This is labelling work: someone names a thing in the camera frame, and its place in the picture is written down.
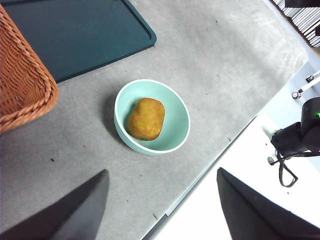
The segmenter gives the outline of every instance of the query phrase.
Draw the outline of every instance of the wicker basket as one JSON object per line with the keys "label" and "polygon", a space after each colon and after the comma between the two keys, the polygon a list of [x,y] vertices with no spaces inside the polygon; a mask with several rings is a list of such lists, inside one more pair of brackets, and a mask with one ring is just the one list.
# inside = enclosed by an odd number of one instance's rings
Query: wicker basket
{"label": "wicker basket", "polygon": [[0,133],[49,112],[58,86],[17,26],[0,6]]}

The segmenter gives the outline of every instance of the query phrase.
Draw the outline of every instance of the stack of cards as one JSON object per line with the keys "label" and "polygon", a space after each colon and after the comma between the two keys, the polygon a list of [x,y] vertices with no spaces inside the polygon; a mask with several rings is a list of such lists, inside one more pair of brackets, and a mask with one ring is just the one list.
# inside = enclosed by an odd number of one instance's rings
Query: stack of cards
{"label": "stack of cards", "polygon": [[316,27],[320,26],[320,7],[285,7],[285,0],[273,2],[291,19],[312,47],[320,47],[320,36],[316,36]]}

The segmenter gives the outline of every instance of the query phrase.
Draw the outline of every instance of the white surface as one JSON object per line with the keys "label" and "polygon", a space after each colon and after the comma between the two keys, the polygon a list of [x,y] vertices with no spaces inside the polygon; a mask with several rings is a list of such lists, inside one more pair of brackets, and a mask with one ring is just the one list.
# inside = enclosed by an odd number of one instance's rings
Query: white surface
{"label": "white surface", "polygon": [[277,128],[274,125],[265,115],[258,116],[152,239],[231,239],[218,193],[216,179],[219,167],[274,203],[320,227],[320,208],[315,207],[320,202],[317,190],[320,173],[306,158],[292,158],[286,164],[299,180],[291,188],[280,185],[279,164],[271,166],[267,161],[274,148],[265,129]]}

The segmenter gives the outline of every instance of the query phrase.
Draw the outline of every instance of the bowl rim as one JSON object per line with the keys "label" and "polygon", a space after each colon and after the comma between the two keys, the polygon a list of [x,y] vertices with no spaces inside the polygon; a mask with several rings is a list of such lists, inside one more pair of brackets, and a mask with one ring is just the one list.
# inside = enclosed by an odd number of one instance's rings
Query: bowl rim
{"label": "bowl rim", "polygon": [[[185,135],[184,139],[182,140],[182,142],[178,146],[175,146],[174,148],[171,148],[171,149],[168,149],[168,150],[154,150],[154,149],[151,149],[151,148],[147,148],[145,146],[142,146],[141,144],[139,144],[135,140],[133,140],[133,137],[131,135],[129,135],[129,133],[127,133],[127,131],[125,130],[124,126],[121,124],[119,116],[118,116],[118,101],[119,101],[120,95],[128,86],[130,86],[132,84],[135,84],[135,83],[139,83],[139,82],[151,82],[151,83],[160,84],[160,85],[166,87],[167,89],[169,89],[171,92],[173,92],[173,94],[175,94],[178,97],[178,99],[181,101],[181,103],[182,103],[182,105],[183,105],[183,107],[184,107],[184,109],[186,111],[187,118],[188,118],[188,130],[186,132],[186,135]],[[141,149],[143,149],[143,150],[145,150],[147,152],[153,153],[153,154],[166,154],[166,153],[171,153],[171,152],[179,149],[187,141],[187,138],[188,138],[189,133],[190,133],[191,119],[190,119],[189,111],[188,111],[188,108],[187,108],[185,102],[176,93],[175,90],[173,90],[171,87],[165,85],[164,83],[156,81],[156,80],[137,79],[137,80],[133,80],[133,81],[127,83],[126,85],[124,85],[121,88],[121,90],[118,92],[117,96],[116,96],[115,103],[114,103],[114,115],[115,115],[115,120],[117,121],[118,126],[120,127],[120,129],[123,132],[123,134],[127,137],[127,139],[129,139],[129,141],[131,143],[133,143],[134,145],[136,145],[137,147],[139,147],[139,148],[141,148]]]}

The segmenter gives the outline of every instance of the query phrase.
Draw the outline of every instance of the black cable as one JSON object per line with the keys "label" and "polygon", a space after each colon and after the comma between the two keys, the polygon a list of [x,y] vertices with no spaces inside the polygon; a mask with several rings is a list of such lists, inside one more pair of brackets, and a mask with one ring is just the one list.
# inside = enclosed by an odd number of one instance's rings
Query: black cable
{"label": "black cable", "polygon": [[[277,161],[273,162],[271,165],[274,165],[275,163],[280,162],[280,166],[279,166],[279,181],[280,184],[286,188],[291,188],[297,181],[298,181],[298,177],[287,167],[287,165],[285,164],[285,160],[293,158],[293,157],[316,157],[316,156],[320,156],[320,152],[296,152],[296,153],[292,153],[286,156],[281,157],[281,154],[277,151],[276,154],[276,158]],[[291,176],[293,177],[293,180],[290,184],[285,185],[284,181],[283,181],[283,171],[287,170],[288,173],[291,174]]]}

